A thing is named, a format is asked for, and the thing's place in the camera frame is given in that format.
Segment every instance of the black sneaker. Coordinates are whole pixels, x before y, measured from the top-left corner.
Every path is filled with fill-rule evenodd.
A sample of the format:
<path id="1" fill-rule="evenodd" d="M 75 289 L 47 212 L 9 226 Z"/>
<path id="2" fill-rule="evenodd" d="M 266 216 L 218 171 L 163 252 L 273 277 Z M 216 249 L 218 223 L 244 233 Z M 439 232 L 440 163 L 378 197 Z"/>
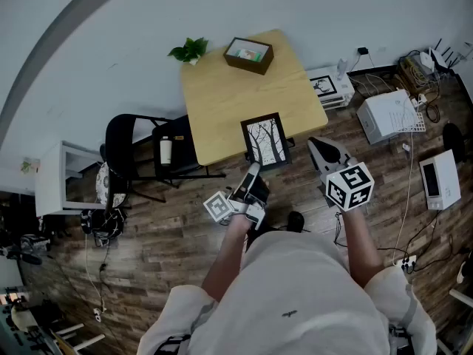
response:
<path id="1" fill-rule="evenodd" d="M 291 212 L 287 216 L 287 231 L 302 233 L 304 228 L 304 216 L 299 212 Z"/>

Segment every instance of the monitor screen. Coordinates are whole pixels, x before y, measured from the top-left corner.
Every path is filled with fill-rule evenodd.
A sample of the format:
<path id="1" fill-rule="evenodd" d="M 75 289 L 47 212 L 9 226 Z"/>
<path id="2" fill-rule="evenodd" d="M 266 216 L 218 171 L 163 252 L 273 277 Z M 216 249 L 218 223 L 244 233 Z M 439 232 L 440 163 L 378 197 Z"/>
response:
<path id="1" fill-rule="evenodd" d="M 438 191 L 437 175 L 435 174 L 434 164 L 429 163 L 423 166 L 423 174 L 426 178 L 428 196 L 429 197 L 439 196 L 440 192 Z"/>

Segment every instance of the white shirt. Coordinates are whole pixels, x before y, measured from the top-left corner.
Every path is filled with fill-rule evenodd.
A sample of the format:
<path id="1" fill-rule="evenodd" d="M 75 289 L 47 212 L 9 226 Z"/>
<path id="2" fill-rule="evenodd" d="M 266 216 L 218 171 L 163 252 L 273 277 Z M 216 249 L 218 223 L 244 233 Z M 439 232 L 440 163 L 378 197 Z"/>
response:
<path id="1" fill-rule="evenodd" d="M 435 327 L 402 270 L 389 267 L 362 289 L 336 246 L 318 234 L 273 231 L 256 239 L 220 304 L 201 288 L 171 290 L 138 355 L 169 338 L 178 354 L 389 354 L 388 322 L 412 335 L 416 355 L 436 354 Z"/>

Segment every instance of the wooden box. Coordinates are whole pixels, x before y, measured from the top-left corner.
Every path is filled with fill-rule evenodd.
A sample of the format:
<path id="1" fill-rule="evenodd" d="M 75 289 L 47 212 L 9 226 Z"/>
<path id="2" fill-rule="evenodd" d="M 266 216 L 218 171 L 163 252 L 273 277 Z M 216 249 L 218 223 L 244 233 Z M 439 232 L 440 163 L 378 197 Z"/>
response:
<path id="1" fill-rule="evenodd" d="M 242 50 L 248 58 L 237 56 Z M 270 44 L 235 37 L 223 53 L 223 57 L 228 66 L 264 75 L 274 58 L 274 53 Z"/>

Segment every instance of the sleeve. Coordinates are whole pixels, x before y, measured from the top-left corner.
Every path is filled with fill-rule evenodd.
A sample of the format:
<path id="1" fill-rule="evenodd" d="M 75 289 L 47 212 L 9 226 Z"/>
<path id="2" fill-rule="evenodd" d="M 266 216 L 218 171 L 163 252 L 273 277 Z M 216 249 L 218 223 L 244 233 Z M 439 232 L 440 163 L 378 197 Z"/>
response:
<path id="1" fill-rule="evenodd" d="M 155 355 L 160 351 L 184 353 L 194 330 L 211 316 L 217 305 L 200 287 L 174 287 L 159 319 L 141 337 L 137 355 Z"/>
<path id="2" fill-rule="evenodd" d="M 416 355 L 437 353 L 435 325 L 399 267 L 385 268 L 368 282 L 364 290 L 390 322 L 403 326 L 411 335 Z"/>

